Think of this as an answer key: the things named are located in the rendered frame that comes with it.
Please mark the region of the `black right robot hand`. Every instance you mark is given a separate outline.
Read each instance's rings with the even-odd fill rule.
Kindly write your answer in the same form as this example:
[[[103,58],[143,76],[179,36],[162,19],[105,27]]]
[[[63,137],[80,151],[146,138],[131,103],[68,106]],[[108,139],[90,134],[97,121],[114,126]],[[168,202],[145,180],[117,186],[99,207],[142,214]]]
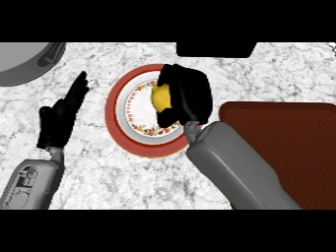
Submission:
[[[177,64],[164,64],[156,86],[167,85],[170,107],[156,112],[156,125],[167,128],[174,122],[185,125],[188,121],[208,123],[211,113],[210,82],[207,75]]]

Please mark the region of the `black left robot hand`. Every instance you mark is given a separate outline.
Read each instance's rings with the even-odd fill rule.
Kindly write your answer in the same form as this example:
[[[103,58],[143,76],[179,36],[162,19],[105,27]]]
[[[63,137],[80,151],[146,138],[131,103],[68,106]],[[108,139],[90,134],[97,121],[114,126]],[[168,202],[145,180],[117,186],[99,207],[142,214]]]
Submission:
[[[88,92],[85,72],[77,76],[65,98],[60,98],[53,106],[42,106],[40,108],[40,136],[37,147],[40,149],[59,148],[66,145],[75,114],[82,104],[84,95]]]

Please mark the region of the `yellow lemon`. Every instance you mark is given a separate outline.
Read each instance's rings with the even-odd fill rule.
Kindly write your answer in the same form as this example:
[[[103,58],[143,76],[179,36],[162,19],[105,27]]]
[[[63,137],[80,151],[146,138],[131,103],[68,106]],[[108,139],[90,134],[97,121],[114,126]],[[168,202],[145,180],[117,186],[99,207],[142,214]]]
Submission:
[[[168,86],[161,85],[159,87],[154,86],[151,89],[151,104],[156,112],[161,112],[165,108],[170,107],[170,92]]]

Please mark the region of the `red-rimmed floral plate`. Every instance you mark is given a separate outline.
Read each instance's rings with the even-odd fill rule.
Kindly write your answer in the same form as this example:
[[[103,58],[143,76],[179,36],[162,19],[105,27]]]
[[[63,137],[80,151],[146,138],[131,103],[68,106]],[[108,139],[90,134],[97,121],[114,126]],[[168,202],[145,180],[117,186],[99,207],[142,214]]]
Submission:
[[[151,88],[156,83],[161,64],[148,64],[130,70],[117,80],[106,98],[105,123],[118,146],[143,158],[161,158],[188,146],[183,127],[156,125],[151,105]]]

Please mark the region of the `dark red tray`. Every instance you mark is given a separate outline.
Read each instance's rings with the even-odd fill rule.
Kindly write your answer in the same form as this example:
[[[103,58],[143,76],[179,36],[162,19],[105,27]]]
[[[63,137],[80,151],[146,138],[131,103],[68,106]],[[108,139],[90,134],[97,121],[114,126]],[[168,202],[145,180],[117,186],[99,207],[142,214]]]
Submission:
[[[336,105],[229,101],[217,117],[273,168],[299,206],[336,210]]]

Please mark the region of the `black appliance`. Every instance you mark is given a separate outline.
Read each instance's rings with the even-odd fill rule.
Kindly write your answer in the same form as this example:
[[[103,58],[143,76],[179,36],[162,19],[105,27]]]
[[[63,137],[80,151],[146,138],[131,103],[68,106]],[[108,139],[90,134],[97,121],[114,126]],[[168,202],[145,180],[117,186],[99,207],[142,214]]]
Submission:
[[[176,54],[180,57],[247,58],[254,42],[182,42],[176,43]]]

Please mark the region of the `grey round pot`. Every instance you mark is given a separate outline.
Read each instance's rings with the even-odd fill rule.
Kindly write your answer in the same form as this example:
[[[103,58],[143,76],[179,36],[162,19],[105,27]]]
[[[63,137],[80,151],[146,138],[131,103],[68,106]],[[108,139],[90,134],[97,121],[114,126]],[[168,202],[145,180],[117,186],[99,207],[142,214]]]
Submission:
[[[0,87],[17,86],[38,78],[57,63],[63,42],[0,42]]]

